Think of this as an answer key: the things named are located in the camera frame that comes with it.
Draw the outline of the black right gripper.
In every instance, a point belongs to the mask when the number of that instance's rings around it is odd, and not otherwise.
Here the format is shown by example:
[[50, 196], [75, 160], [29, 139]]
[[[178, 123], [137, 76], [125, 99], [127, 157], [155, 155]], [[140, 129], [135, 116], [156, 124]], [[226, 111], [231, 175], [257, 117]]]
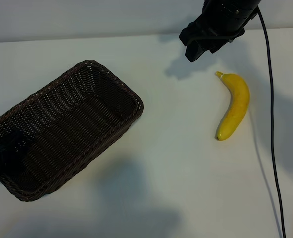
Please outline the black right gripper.
[[211, 53], [216, 52], [226, 43], [233, 42], [237, 37], [242, 36], [245, 33], [244, 26], [245, 24], [240, 25], [240, 27], [234, 32], [220, 33], [209, 27], [208, 24], [202, 23], [201, 27], [204, 34], [201, 40], [202, 46], [198, 42], [191, 42], [186, 47], [186, 58], [189, 62], [194, 62], [205, 51], [210, 51]]

